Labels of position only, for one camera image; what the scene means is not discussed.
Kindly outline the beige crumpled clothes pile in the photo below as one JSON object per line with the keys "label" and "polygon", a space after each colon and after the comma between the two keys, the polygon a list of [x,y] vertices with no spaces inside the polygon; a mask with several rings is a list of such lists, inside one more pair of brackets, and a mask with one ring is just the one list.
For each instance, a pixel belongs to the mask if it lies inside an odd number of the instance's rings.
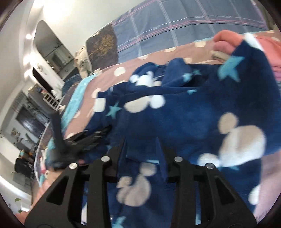
{"label": "beige crumpled clothes pile", "polygon": [[92,66],[85,46],[76,51],[74,57],[74,65],[78,69],[80,77],[82,79],[88,77],[91,74]]}

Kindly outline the blue plaid headboard cover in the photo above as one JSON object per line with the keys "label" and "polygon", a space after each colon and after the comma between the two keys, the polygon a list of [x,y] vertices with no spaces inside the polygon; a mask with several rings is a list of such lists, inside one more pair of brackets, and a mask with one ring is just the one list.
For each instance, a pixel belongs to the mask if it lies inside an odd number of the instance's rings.
{"label": "blue plaid headboard cover", "polygon": [[86,42],[93,69],[212,38],[221,30],[267,30],[254,1],[144,1]]}

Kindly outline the coral folded garment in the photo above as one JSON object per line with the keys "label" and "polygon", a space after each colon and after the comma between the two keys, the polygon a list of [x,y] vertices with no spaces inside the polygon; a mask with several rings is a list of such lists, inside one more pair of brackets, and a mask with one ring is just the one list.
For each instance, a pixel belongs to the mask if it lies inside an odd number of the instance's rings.
{"label": "coral folded garment", "polygon": [[213,37],[213,41],[214,51],[221,51],[231,55],[236,47],[243,41],[243,35],[230,30],[222,30]]}

